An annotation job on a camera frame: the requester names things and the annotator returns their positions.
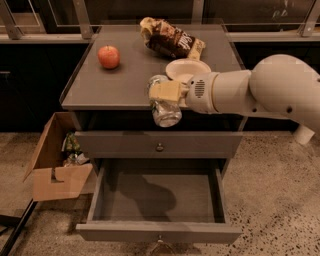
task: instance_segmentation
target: black stand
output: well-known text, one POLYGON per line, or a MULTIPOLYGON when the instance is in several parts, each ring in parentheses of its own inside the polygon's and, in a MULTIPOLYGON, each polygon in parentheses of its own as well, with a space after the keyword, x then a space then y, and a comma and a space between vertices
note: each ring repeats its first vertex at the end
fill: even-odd
POLYGON ((9 252, 11 251, 14 243, 19 237, 24 225, 27 223, 36 205, 37 205, 37 202, 34 202, 33 200, 31 200, 29 205, 25 209, 24 213, 22 214, 21 218, 0 215, 0 225, 3 225, 4 227, 14 227, 14 230, 12 231, 6 244, 3 246, 1 250, 0 256, 9 255, 9 252))

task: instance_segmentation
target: glass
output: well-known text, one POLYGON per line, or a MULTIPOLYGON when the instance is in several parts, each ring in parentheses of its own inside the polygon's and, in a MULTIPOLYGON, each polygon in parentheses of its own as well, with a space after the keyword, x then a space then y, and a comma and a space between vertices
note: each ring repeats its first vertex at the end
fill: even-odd
MULTIPOLYGON (((57 26, 79 26, 73 0, 48 0, 57 26)), ((144 17, 191 23, 194 0, 84 0, 91 26, 138 24, 144 17)), ((202 23, 222 19, 229 32, 297 29, 314 0, 204 0, 202 23)))
POLYGON ((229 32, 264 32, 297 29, 314 0, 208 0, 204 23, 220 18, 229 32))
MULTIPOLYGON (((168 77, 164 75, 153 76, 149 79, 148 89, 155 84, 160 84, 168 80, 168 77)), ((160 127, 171 127, 179 123, 182 118, 182 113, 178 104, 152 100, 150 101, 150 105, 154 122, 160 127)))
MULTIPOLYGON (((144 17, 190 23, 193 0, 85 0, 91 26, 138 24, 144 17)), ((48 0, 57 26, 79 26, 73 0, 48 0)))
POLYGON ((8 7, 17 27, 23 33, 45 33, 38 8, 32 5, 31 0, 7 0, 8 7))

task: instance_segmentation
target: clear glass cup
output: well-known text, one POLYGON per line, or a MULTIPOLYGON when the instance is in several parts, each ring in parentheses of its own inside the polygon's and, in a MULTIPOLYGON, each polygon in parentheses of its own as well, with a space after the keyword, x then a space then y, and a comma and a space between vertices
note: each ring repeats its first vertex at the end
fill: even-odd
MULTIPOLYGON (((148 89, 157 83, 168 81, 168 77, 164 75, 156 75, 149 79, 148 89)), ((167 101, 151 100, 153 120, 160 127, 171 127, 182 118, 181 110, 178 104, 169 103, 167 101)))

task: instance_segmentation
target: box flap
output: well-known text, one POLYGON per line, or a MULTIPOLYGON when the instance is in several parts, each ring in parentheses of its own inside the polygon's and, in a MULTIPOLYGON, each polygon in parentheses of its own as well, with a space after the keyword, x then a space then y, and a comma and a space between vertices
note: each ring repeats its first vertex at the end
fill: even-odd
POLYGON ((52 115, 40 136, 23 181, 27 179, 34 169, 62 165, 61 146, 67 132, 70 130, 74 131, 74 129, 70 113, 57 112, 52 115))
POLYGON ((77 198, 92 172, 92 164, 55 168, 55 178, 52 179, 52 169, 37 169, 33 174, 33 200, 48 201, 77 198))

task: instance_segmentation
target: cabinet top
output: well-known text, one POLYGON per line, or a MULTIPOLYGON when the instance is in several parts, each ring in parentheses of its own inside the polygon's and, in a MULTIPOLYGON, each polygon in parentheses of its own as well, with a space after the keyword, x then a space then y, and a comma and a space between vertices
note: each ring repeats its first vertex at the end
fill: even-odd
MULTIPOLYGON (((206 43, 201 60, 212 71, 241 69, 237 54, 225 30, 218 24, 177 25, 206 43)), ((165 75, 173 59, 163 57, 144 45, 139 25, 102 26, 81 67, 61 96, 66 110, 144 110, 150 109, 147 82, 150 77, 165 75), (97 58, 100 47, 113 45, 120 51, 120 65, 104 69, 97 58)))

